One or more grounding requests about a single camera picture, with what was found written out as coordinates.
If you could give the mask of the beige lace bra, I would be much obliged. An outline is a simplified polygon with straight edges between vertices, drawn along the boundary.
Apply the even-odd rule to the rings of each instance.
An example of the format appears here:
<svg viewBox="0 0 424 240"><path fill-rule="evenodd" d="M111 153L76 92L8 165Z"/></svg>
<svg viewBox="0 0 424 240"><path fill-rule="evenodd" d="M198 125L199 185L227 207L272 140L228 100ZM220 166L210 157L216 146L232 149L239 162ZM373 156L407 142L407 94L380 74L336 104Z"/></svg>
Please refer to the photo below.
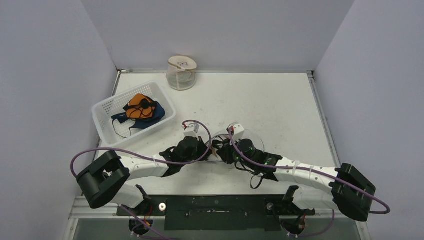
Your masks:
<svg viewBox="0 0 424 240"><path fill-rule="evenodd" d="M215 149L215 148L211 148L211 151L212 151L212 155L216 158L216 159L219 159L219 156L218 156L218 154L217 154L217 150Z"/></svg>

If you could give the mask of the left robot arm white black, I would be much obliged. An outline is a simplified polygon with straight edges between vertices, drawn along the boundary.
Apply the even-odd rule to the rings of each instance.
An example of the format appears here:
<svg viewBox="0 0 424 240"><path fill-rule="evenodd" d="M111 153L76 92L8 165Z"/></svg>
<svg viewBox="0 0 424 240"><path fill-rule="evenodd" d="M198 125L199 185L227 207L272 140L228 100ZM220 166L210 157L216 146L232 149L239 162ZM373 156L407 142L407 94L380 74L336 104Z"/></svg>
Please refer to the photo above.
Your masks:
<svg viewBox="0 0 424 240"><path fill-rule="evenodd" d="M201 137L191 136L152 157L131 151L126 151L127 156L120 156L118 153L123 149L105 147L105 152L80 173L74 169L71 173L92 209L114 203L127 206L141 216L149 210L148 197L140 187L128 181L173 176L186 165L206 160L212 154L211 147Z"/></svg>

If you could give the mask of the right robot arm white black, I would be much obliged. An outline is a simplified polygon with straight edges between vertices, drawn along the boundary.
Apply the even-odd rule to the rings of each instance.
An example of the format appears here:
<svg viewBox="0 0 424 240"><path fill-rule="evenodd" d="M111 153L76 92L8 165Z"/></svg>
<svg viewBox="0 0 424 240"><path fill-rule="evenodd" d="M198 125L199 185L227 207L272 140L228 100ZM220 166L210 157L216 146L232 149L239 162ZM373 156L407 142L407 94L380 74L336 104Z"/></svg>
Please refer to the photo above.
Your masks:
<svg viewBox="0 0 424 240"><path fill-rule="evenodd" d="M212 146L223 162L241 164L241 171L261 181L296 186L282 201L284 211L290 215L306 209L331 209L358 222L368 220L376 187L351 164L340 167L304 164L257 149L247 138L236 142L236 146L229 139L213 140Z"/></svg>

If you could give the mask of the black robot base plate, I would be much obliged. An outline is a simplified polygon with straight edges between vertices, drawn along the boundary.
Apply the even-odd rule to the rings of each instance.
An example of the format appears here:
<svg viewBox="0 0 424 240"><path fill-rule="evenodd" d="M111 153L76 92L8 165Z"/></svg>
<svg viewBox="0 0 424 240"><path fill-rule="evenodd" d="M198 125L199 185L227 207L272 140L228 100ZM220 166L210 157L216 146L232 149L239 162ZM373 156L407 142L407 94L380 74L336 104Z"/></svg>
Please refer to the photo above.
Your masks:
<svg viewBox="0 0 424 240"><path fill-rule="evenodd" d="M166 231L279 231L278 218L313 216L284 195L152 195L131 209L146 219L164 218Z"/></svg>

